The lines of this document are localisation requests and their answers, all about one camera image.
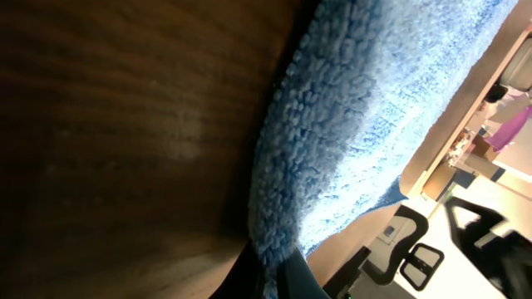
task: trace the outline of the wooden edge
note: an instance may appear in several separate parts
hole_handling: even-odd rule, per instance
[[[514,10],[519,10],[520,8],[518,6],[519,6],[519,4],[514,8]],[[506,68],[506,66],[510,62],[511,58],[514,56],[514,54],[519,49],[520,45],[523,43],[523,41],[526,39],[526,37],[532,32],[532,24],[530,24],[530,16],[528,16],[527,22],[528,22],[528,24],[522,27],[524,29],[524,31],[522,31],[522,33],[515,40],[513,46],[506,52],[506,54],[504,55],[502,61],[499,63],[498,67],[496,68],[495,72],[490,77],[490,79],[484,84],[484,87],[481,89],[481,91],[477,92],[477,97],[475,98],[475,101],[473,102],[473,104],[470,106],[470,109],[465,113],[465,116],[461,119],[461,121],[458,123],[458,125],[451,132],[451,135],[447,136],[447,141],[440,148],[440,150],[437,153],[437,155],[434,156],[433,159],[431,159],[430,163],[427,163],[427,162],[423,163],[423,161],[418,161],[419,159],[416,159],[416,155],[419,154],[420,152],[422,152],[422,150],[423,150],[422,147],[425,145],[425,143],[427,141],[430,142],[429,140],[427,140],[427,138],[423,141],[423,144],[421,144],[421,146],[418,149],[418,151],[414,154],[414,157],[412,157],[410,163],[408,164],[408,166],[403,171],[403,175],[401,177],[401,182],[400,182],[401,192],[403,194],[405,194],[408,198],[413,198],[413,197],[421,194],[423,185],[430,178],[432,172],[435,170],[437,165],[440,163],[441,159],[446,154],[447,149],[452,145],[452,142],[456,139],[458,134],[461,132],[462,128],[467,124],[467,122],[469,121],[471,116],[475,113],[478,105],[482,102],[482,100],[484,99],[485,95],[487,94],[487,92],[489,91],[491,86],[493,86],[495,81],[499,78],[500,74]],[[500,34],[503,34],[502,33],[503,32],[502,29],[503,29],[503,27],[501,27],[501,29],[500,29],[499,33],[497,34],[497,36],[499,36]],[[497,43],[497,36],[495,36],[495,38],[494,38],[494,43]],[[489,50],[498,51],[499,49],[490,49],[490,48],[488,48],[486,53]],[[477,62],[477,64],[479,64],[479,63],[489,63],[488,61],[485,61],[485,60],[486,59],[491,59],[492,57],[486,57],[486,53]],[[472,72],[470,72],[468,77],[469,76],[475,76],[475,73],[472,71]]]

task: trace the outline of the blue towel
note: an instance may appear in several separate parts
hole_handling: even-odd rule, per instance
[[[516,1],[318,6],[255,150],[249,230],[264,265],[403,199],[397,178]]]

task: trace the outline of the dark wood surface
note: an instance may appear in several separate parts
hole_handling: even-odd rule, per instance
[[[207,297],[300,2],[1,1],[0,297]]]

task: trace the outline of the light blue cloth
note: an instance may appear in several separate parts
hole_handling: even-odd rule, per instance
[[[249,229],[266,266],[402,199],[387,190],[515,3],[320,4],[255,152]]]

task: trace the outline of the dark hair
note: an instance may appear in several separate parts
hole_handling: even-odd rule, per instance
[[[508,88],[500,86],[499,84],[495,84],[493,87],[491,87],[490,91],[488,91],[488,94],[485,95],[485,101],[488,103],[495,103],[502,99],[506,92],[508,92]]]

